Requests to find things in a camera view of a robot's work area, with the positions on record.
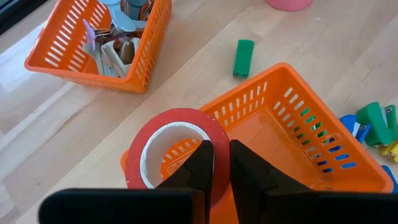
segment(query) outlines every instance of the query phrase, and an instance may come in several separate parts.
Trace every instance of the yellow object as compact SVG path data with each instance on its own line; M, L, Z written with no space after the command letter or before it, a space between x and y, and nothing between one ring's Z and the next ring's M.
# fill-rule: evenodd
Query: yellow object
M398 162L398 140L395 140L389 146L384 146L381 149L381 154L383 156L392 155L394 157L394 162Z

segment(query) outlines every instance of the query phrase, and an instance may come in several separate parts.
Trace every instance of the blue clip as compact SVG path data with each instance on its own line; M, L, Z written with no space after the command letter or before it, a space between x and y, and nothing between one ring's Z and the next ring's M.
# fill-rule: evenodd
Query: blue clip
M354 125L356 121L356 117L353 114L347 114L340 118L340 121L343 123L344 126L348 129L350 133L354 132Z
M365 137L368 135L368 132L371 130L371 124L365 124L359 127L358 133L356 134L355 138L362 144L365 140Z
M398 193L398 183L397 183L394 175L392 174L390 168L388 168L388 166L381 166L381 167L383 167L383 169L391 177L392 183L394 184L394 189L392 190L392 193L394 193L394 194Z

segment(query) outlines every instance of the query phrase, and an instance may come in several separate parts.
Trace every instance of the purple object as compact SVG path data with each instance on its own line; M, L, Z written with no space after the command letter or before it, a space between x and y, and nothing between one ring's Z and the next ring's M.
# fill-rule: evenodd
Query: purple object
M86 31L87 31L86 43L91 44L91 46L93 47L93 50L95 50L95 32L85 19L83 19L83 23L84 23L84 25L86 27Z

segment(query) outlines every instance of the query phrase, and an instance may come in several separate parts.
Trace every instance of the pink cup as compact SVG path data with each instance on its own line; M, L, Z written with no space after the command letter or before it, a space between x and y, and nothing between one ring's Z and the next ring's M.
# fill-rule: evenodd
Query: pink cup
M266 0L268 4L283 11L298 11L312 3L312 0Z

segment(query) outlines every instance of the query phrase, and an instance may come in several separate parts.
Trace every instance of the white cardboard core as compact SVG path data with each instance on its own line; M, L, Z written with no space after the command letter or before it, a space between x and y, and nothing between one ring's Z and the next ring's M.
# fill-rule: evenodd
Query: white cardboard core
M141 178L149 189L157 187L162 182L160 168L164 154L183 139L210 140L202 128L187 122L166 124L149 138L140 160Z

